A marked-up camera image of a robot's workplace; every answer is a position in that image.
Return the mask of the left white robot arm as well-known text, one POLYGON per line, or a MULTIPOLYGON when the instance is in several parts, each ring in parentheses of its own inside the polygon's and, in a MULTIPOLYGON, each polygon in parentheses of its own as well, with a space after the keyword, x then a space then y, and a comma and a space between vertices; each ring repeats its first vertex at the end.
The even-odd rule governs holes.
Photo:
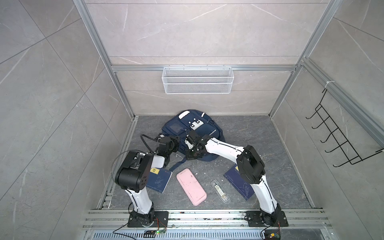
POLYGON ((124 161, 114 177, 114 182, 125 190, 134 205, 134 212, 141 217, 153 213, 153 202, 148 196, 146 185, 152 168, 166 167, 172 153, 178 151, 179 137, 159 135, 154 139, 159 144, 154 153, 128 150, 124 161))

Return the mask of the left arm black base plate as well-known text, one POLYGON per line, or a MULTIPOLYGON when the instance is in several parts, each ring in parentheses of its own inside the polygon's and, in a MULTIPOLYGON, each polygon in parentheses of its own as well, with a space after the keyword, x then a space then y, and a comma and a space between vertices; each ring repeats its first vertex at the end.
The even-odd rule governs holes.
POLYGON ((139 227, 167 227, 169 220, 169 212, 167 211, 151 211, 146 215, 132 212, 127 224, 128 228, 139 227))

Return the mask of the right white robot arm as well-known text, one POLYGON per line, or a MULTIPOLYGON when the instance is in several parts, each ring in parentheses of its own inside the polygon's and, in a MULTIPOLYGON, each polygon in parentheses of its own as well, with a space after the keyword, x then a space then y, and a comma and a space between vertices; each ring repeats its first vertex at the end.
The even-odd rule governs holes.
POLYGON ((214 154, 234 162, 242 179, 253 188, 263 214, 272 216, 281 210, 269 188, 265 164, 254 147, 231 145, 209 135, 201 137, 195 131, 187 134, 185 144, 188 160, 214 154))

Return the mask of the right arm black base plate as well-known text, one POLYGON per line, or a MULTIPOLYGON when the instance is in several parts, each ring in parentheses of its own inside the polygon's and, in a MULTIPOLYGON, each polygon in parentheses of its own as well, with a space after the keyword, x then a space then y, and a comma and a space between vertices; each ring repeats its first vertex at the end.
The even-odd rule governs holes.
POLYGON ((246 211, 244 220, 248 222, 249 227, 289 226, 285 213, 279 210, 273 214, 268 214, 263 211, 246 211))

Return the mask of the navy blue student backpack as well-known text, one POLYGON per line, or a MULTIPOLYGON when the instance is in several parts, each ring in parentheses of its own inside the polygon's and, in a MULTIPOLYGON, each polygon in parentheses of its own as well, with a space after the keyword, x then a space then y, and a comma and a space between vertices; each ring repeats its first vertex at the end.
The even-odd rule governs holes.
POLYGON ((178 151, 185 155, 188 149, 185 138, 190 131, 195 131, 201 137, 209 135, 222 142, 226 141, 219 125, 206 113, 198 110, 185 110, 179 113, 165 123, 159 135, 180 137, 178 151))

